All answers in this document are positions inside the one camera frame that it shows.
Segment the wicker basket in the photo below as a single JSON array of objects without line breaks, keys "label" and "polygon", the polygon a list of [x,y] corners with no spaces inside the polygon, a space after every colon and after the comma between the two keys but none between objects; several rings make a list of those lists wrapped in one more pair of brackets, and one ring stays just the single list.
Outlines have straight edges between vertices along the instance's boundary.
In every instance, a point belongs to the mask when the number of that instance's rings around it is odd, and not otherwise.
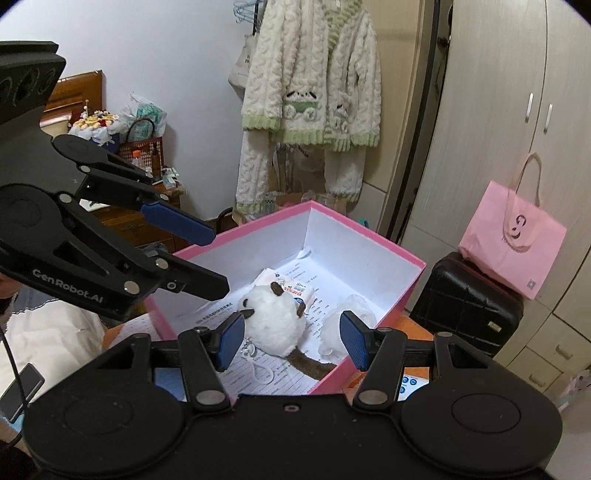
[{"label": "wicker basket", "polygon": [[[140,122],[150,122],[152,125],[152,136],[146,140],[139,140],[137,142],[128,142],[129,132],[131,129]],[[155,137],[156,125],[149,118],[139,118],[131,124],[127,134],[125,135],[124,142],[119,146],[119,155],[121,158],[132,163],[137,162],[137,166],[143,170],[152,170],[154,180],[161,180],[162,168],[164,167],[164,148],[162,143],[162,137]],[[140,156],[134,158],[133,152],[138,150]]]}]

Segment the pink paper bag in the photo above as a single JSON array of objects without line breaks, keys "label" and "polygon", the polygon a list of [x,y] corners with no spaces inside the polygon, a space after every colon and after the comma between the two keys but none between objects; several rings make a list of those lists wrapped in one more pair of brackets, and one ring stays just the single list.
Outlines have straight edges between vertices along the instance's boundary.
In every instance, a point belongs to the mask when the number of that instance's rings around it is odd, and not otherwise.
[{"label": "pink paper bag", "polygon": [[[558,255],[566,228],[541,209],[540,157],[530,153],[524,160],[509,188],[489,183],[458,249],[490,278],[533,299]],[[535,204],[517,196],[532,160],[540,167]]]}]

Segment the pink box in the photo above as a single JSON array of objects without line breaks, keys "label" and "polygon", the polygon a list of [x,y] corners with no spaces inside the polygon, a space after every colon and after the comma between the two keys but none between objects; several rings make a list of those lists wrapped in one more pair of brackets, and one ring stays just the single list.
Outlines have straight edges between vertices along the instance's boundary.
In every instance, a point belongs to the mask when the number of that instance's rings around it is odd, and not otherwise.
[{"label": "pink box", "polygon": [[[300,349],[317,359],[319,325],[330,306],[334,308],[346,296],[356,293],[366,298],[380,320],[378,324],[384,326],[398,318],[396,313],[402,312],[425,267],[425,262],[398,245],[315,202],[286,208],[222,233],[211,245],[193,245],[176,255],[225,275],[230,293],[224,300],[208,302],[185,293],[158,290],[146,305],[163,339],[174,339],[197,325],[217,326],[237,309],[235,303],[248,292],[261,271],[273,268],[282,274],[299,275],[299,280],[308,281],[317,289],[317,300],[307,316],[309,326],[300,342]],[[269,359],[269,365],[284,362],[270,356]],[[243,359],[237,355],[229,369],[232,372],[220,375],[233,397],[252,393],[248,391],[247,379],[236,377],[240,361]],[[277,391],[272,384],[256,393],[338,393],[356,371],[349,357],[320,382],[290,373],[290,368],[278,370],[286,376],[279,380],[290,382],[286,384],[290,385],[287,392]],[[231,385],[236,384],[246,385],[246,390],[236,387],[238,390],[232,391]]]}]

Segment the blue gripper pad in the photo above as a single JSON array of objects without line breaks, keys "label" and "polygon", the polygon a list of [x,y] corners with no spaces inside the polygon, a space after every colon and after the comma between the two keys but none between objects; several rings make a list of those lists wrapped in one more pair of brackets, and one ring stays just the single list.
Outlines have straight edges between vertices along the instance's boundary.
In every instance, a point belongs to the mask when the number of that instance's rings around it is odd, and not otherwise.
[{"label": "blue gripper pad", "polygon": [[340,315],[339,329],[340,339],[345,344],[345,348],[349,352],[355,367],[362,372],[367,371],[369,369],[369,355],[363,330],[369,331],[369,329],[357,315],[350,311],[343,312]]},{"label": "blue gripper pad", "polygon": [[209,225],[164,202],[146,203],[142,205],[140,212],[144,214],[150,225],[157,226],[200,247],[209,245],[216,237],[213,228]]},{"label": "blue gripper pad", "polygon": [[236,317],[236,320],[222,332],[220,348],[217,353],[217,370],[223,372],[230,367],[236,352],[244,341],[244,317]]}]

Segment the plush toy ear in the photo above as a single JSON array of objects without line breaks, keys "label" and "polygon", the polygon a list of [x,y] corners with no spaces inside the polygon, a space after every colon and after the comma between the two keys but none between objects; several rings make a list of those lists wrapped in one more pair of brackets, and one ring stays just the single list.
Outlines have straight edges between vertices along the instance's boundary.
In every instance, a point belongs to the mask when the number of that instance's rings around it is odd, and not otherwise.
[{"label": "plush toy ear", "polygon": [[242,313],[242,316],[246,320],[246,319],[249,319],[250,317],[252,317],[255,314],[255,309],[240,310],[240,313]]},{"label": "plush toy ear", "polygon": [[306,304],[304,302],[302,302],[297,306],[297,316],[299,318],[301,318],[301,316],[304,314],[305,311],[306,311]]},{"label": "plush toy ear", "polygon": [[276,281],[271,283],[271,290],[278,297],[281,297],[283,295],[283,287],[279,285]]}]

